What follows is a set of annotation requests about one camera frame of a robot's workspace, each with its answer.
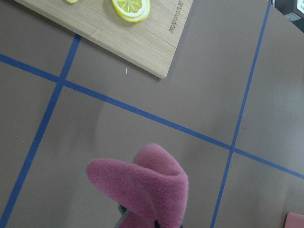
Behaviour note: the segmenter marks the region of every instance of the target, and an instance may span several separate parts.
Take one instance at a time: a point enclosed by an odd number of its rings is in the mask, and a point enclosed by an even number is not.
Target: blue tape
[[[236,129],[235,129],[235,132],[234,132],[234,135],[233,135],[232,145],[230,147],[230,152],[229,152],[229,156],[228,156],[228,159],[227,159],[227,164],[226,164],[222,184],[221,184],[221,187],[220,187],[220,190],[219,190],[217,203],[215,205],[215,209],[214,209],[214,213],[213,213],[210,228],[214,228],[215,222],[216,222],[216,219],[217,219],[217,216],[218,216],[219,206],[220,206],[220,202],[221,202],[223,192],[224,192],[224,188],[225,188],[225,185],[226,185],[227,175],[228,175],[228,172],[229,172],[229,167],[230,167],[230,164],[231,164],[232,155],[233,155],[233,152],[235,150],[235,145],[236,145],[236,142],[237,142],[237,139],[238,139],[237,136],[238,136],[239,129],[240,129],[240,126],[241,126],[241,122],[242,122],[242,118],[243,118],[243,114],[244,114],[246,101],[247,101],[247,98],[248,98],[249,89],[250,89],[250,86],[251,86],[253,74],[254,74],[254,71],[255,71],[255,68],[256,68],[257,57],[258,57],[259,51],[261,49],[261,44],[262,44],[263,35],[264,35],[264,32],[265,32],[265,28],[266,28],[266,24],[267,24],[269,12],[270,12],[270,7],[271,7],[271,4],[270,4],[270,2],[268,2],[265,17],[264,17],[264,21],[263,21],[263,25],[262,25],[262,28],[261,28],[261,32],[260,32],[258,42],[257,42],[256,52],[255,52],[255,55],[254,55],[254,58],[253,58],[253,61],[252,61],[252,66],[251,66],[251,69],[250,69],[250,74],[249,74],[249,78],[248,78],[243,102],[242,102],[241,109],[240,109],[240,112],[239,112]]]
[[[146,117],[146,118],[148,118],[150,120],[154,120],[154,121],[156,121],[156,122],[158,122],[160,124],[163,124],[163,125],[166,125],[168,127],[171,127],[171,128],[176,129],[176,130],[179,130],[181,132],[190,134],[190,135],[192,135],[194,137],[197,137],[199,139],[203,139],[203,140],[205,140],[205,141],[207,141],[209,143],[215,144],[215,145],[220,146],[222,148],[225,148],[225,149],[228,149],[228,150],[230,149],[230,146],[227,145],[227,144],[225,144],[225,143],[223,143],[223,142],[220,142],[218,140],[212,139],[212,138],[210,138],[208,136],[205,136],[205,135],[203,135],[201,133],[193,131],[193,130],[191,130],[189,128],[183,127],[183,126],[178,125],[176,123],[173,123],[173,122],[171,122],[169,120],[163,119],[161,117],[158,117],[156,115],[148,113],[148,112],[146,112],[144,110],[141,110],[139,108],[133,107],[133,106],[131,106],[129,104],[123,103],[121,101],[118,101],[118,100],[115,100],[113,98],[110,98],[110,97],[108,97],[106,95],[103,95],[103,94],[100,94],[100,93],[95,92],[93,90],[90,90],[88,88],[85,88],[83,86],[77,85],[77,84],[75,84],[73,82],[65,81],[64,86],[66,86],[66,87],[68,87],[70,89],[76,90],[78,92],[81,92],[83,94],[86,94],[88,96],[94,97],[94,98],[96,98],[98,100],[101,100],[101,101],[107,102],[109,104],[115,105],[115,106],[120,107],[120,108],[122,108],[124,110],[127,110],[127,111],[130,111],[132,113],[141,115],[141,116]]]
[[[8,203],[7,203],[7,205],[4,209],[4,212],[1,216],[0,228],[5,228],[6,227],[7,222],[10,218],[10,215],[13,211],[13,208],[14,208],[15,203],[17,201],[17,198],[20,194],[20,191],[21,191],[21,188],[22,188],[23,183],[25,181],[25,178],[26,178],[26,176],[29,172],[30,166],[32,165],[32,162],[34,160],[37,149],[38,149],[38,147],[41,143],[44,132],[45,132],[47,126],[48,126],[49,120],[52,116],[52,113],[54,111],[54,108],[56,106],[58,98],[60,96],[60,93],[61,93],[61,90],[62,90],[62,87],[63,87],[62,82],[64,82],[64,80],[66,79],[67,74],[68,74],[68,72],[71,68],[74,56],[76,54],[76,51],[77,51],[77,48],[78,48],[78,45],[79,45],[79,42],[80,42],[80,38],[81,37],[79,35],[75,35],[75,37],[73,39],[73,43],[72,43],[70,51],[67,55],[65,64],[64,64],[63,69],[62,69],[61,74],[60,74],[60,78],[58,80],[58,83],[55,86],[54,92],[53,92],[53,94],[51,96],[51,99],[48,103],[47,109],[46,109],[46,111],[45,111],[45,113],[42,117],[39,128],[36,132],[35,138],[32,142],[32,145],[29,149],[29,152],[28,152],[28,154],[25,158],[25,161],[23,163],[23,166],[21,168],[19,176],[18,176],[18,178],[16,180],[16,183],[14,185],[14,188],[13,188],[11,194],[10,194]]]
[[[245,152],[245,151],[243,151],[243,150],[240,150],[240,149],[238,149],[238,148],[235,148],[234,152],[235,152],[235,153],[238,153],[238,154],[240,154],[240,155],[243,155],[243,156],[245,156],[245,157],[247,157],[247,158],[250,158],[250,159],[253,159],[253,160],[255,160],[255,161],[258,161],[258,162],[260,162],[260,163],[263,163],[263,164],[265,164],[265,165],[271,166],[271,167],[273,167],[273,168],[275,168],[275,169],[278,169],[278,170],[281,170],[281,171],[283,171],[283,172],[289,173],[289,174],[291,174],[291,175],[293,175],[293,176],[296,176],[296,177],[299,177],[299,178],[301,178],[301,179],[304,179],[304,175],[303,175],[303,174],[300,174],[300,173],[298,173],[298,172],[292,171],[292,170],[287,169],[287,168],[285,168],[285,167],[283,167],[283,166],[280,166],[280,165],[275,164],[275,163],[273,163],[273,162],[267,161],[267,160],[265,160],[265,159],[263,159],[263,158],[257,157],[257,156],[255,156],[255,155],[253,155],[253,154],[250,154],[250,153]]]
[[[25,63],[22,63],[20,61],[17,61],[13,58],[10,58],[10,57],[7,57],[3,54],[0,54],[0,61],[3,62],[3,63],[6,63],[8,65],[11,65],[13,67],[17,67],[21,70],[24,70],[24,71],[27,71],[29,73],[32,73],[34,75],[37,75],[39,77],[42,77],[42,78],[45,78],[47,80],[50,80],[52,82],[57,82],[59,77],[53,75],[53,74],[50,74],[48,72],[45,72],[43,70],[40,70],[40,69],[37,69],[33,66],[30,66],[30,65],[27,65]]]

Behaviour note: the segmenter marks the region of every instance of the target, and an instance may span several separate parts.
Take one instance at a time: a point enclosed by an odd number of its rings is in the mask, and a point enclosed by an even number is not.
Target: lemon
[[[128,22],[141,22],[148,17],[148,15],[150,13],[150,8],[151,8],[150,0],[145,0],[145,1],[146,1],[146,8],[144,9],[143,13],[141,15],[139,15],[138,17],[135,17],[135,18],[128,17],[128,16],[120,13],[118,10],[116,10],[116,12],[122,19],[124,19]]]
[[[146,0],[112,0],[117,12],[130,18],[140,16],[146,8]]]

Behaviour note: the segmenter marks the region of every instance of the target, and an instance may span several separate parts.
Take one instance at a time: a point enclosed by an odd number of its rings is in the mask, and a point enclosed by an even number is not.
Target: cutting board
[[[16,0],[142,69],[165,78],[193,0],[151,0],[146,20],[121,19],[112,0]]]

